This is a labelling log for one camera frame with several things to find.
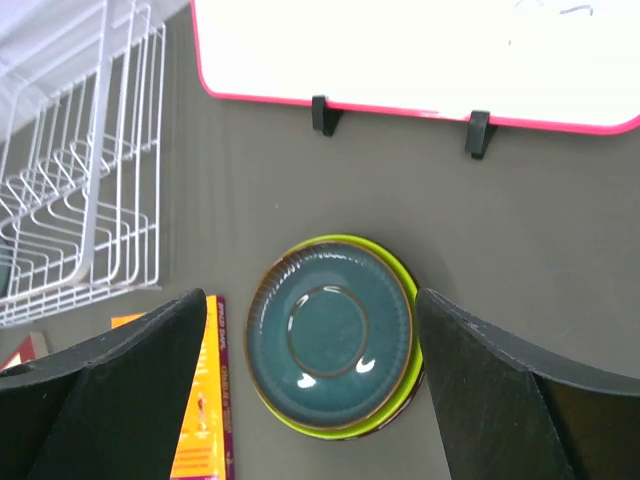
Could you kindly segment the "lime green plastic plate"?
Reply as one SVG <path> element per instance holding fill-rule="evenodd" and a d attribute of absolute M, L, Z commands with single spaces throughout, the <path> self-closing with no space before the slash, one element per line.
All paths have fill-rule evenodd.
<path fill-rule="evenodd" d="M 414 319 L 414 309 L 416 303 L 416 295 L 418 292 L 418 284 L 412 277 L 410 271 L 404 264 L 394 256 L 384 246 L 365 237 L 349 234 L 326 234 L 304 240 L 287 250 L 281 258 L 288 256 L 304 247 L 316 245 L 324 242 L 349 243 L 358 247 L 365 248 L 378 256 L 398 278 L 410 310 L 410 318 Z M 321 430 L 318 428 L 306 427 L 287 419 L 283 414 L 279 413 L 273 406 L 270 406 L 266 398 L 260 394 L 260 398 L 265 407 L 277 418 L 282 424 L 297 433 L 310 436 L 312 438 L 326 441 L 350 441 L 357 438 L 363 438 L 382 430 L 391 422 L 393 422 L 411 403 L 417 393 L 422 380 L 424 378 L 424 360 L 420 350 L 420 342 L 417 339 L 417 333 L 414 333 L 411 359 L 409 360 L 407 370 L 402 382 L 397 390 L 390 397 L 388 402 L 382 407 L 381 411 L 372 415 L 370 418 L 360 421 L 350 427 L 337 430 Z"/>

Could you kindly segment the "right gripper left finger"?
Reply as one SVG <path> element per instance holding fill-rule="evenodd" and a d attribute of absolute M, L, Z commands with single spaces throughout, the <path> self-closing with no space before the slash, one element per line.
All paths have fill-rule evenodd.
<path fill-rule="evenodd" d="M 194 289 L 2 371 L 2 478 L 169 478 L 206 317 Z"/>

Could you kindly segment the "dark green ceramic plate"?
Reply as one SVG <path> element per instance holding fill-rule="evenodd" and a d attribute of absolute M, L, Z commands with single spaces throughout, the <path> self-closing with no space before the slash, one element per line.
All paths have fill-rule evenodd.
<path fill-rule="evenodd" d="M 244 345 L 259 396 L 297 424 L 337 430 L 381 411 L 405 376 L 413 338 L 391 269 L 365 248 L 324 242 L 267 270 Z"/>

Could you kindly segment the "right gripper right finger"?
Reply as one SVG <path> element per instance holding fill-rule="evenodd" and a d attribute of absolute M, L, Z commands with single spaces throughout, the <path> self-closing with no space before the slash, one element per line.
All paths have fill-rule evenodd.
<path fill-rule="evenodd" d="M 454 479 L 636 479 L 639 381 L 532 344 L 432 289 L 415 330 Z"/>

